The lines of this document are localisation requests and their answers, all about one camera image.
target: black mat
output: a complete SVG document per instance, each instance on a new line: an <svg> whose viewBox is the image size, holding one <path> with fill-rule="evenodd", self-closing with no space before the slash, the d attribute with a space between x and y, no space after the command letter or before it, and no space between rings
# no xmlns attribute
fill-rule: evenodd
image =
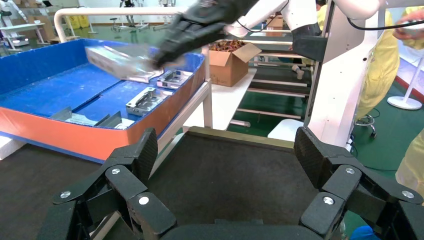
<svg viewBox="0 0 424 240"><path fill-rule="evenodd" d="M53 194L99 166L29 144L0 161L0 240L35 239Z"/></svg>
<svg viewBox="0 0 424 240"><path fill-rule="evenodd" d="M292 149L186 135L149 180L179 225L297 225L318 193Z"/></svg>

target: white foam block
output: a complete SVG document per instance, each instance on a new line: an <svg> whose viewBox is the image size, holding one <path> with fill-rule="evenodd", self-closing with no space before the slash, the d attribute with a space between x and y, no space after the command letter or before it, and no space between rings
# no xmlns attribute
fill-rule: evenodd
<svg viewBox="0 0 424 240"><path fill-rule="evenodd" d="M0 136L0 161L22 148L25 142Z"/></svg>

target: stool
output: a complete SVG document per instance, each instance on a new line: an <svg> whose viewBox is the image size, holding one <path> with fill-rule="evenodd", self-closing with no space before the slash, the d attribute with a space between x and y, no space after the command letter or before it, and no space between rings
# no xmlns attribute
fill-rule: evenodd
<svg viewBox="0 0 424 240"><path fill-rule="evenodd" d="M372 133L370 135L371 138L375 139L377 137L376 128L374 127L374 123L376 123L376 120L373 116L367 114L358 121L355 122L356 126L361 127L370 127L372 129Z"/></svg>
<svg viewBox="0 0 424 240"><path fill-rule="evenodd" d="M111 21L113 21L113 25L112 25L112 27L110 28L113 32L120 32L121 31L121 29L117 26L117 17L113 17L113 18L111 18L110 20Z"/></svg>

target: yellow clothing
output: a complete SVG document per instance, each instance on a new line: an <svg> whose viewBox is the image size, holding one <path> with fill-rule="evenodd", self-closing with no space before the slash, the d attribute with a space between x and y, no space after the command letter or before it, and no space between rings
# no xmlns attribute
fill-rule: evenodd
<svg viewBox="0 0 424 240"><path fill-rule="evenodd" d="M410 6L410 7L407 7L405 9L405 12L403 12L402 17L403 16L406 16L406 15L412 13L412 12L415 12L417 10L421 10L421 9L424 9L424 6ZM405 46L408 46L408 47L413 48L413 49L416 49L416 50L424 49L424 39L417 39L417 40L409 39L409 40L404 40L403 41L403 44Z"/></svg>
<svg viewBox="0 0 424 240"><path fill-rule="evenodd" d="M403 15L420 9L424 9L424 6L407 7ZM417 50L424 49L424 39L405 40L403 44ZM396 180L424 197L424 129L412 140L406 150L405 157L396 172Z"/></svg>
<svg viewBox="0 0 424 240"><path fill-rule="evenodd" d="M385 25L392 26L392 15L385 12ZM356 119L368 114L384 99L398 73L401 62L394 29L385 30L375 46L363 83Z"/></svg>

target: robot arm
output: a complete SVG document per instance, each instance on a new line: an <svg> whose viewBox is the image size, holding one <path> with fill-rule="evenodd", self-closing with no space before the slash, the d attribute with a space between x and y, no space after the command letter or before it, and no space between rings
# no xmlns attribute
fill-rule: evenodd
<svg viewBox="0 0 424 240"><path fill-rule="evenodd" d="M249 30L265 21L269 16L281 11L288 0L259 0L252 9L231 25L225 27L225 31L236 37L243 38Z"/></svg>
<svg viewBox="0 0 424 240"><path fill-rule="evenodd" d="M341 12L352 20L367 20L386 4L386 0L334 0Z"/></svg>
<svg viewBox="0 0 424 240"><path fill-rule="evenodd" d="M386 4L386 0L334 0L340 10L350 19L365 20L372 17ZM302 36L319 36L315 0L200 0L186 13L177 17L158 54L153 58L154 66L161 67L182 54L200 48L223 37L225 30L238 37L244 37L246 28L261 23L270 15L281 11L284 20L293 34L293 50L307 58L319 60L303 54L308 42L300 42Z"/></svg>
<svg viewBox="0 0 424 240"><path fill-rule="evenodd" d="M222 39L222 31L246 14L258 0L200 0L180 14L170 26L159 52L153 58L156 68L174 61L186 52Z"/></svg>

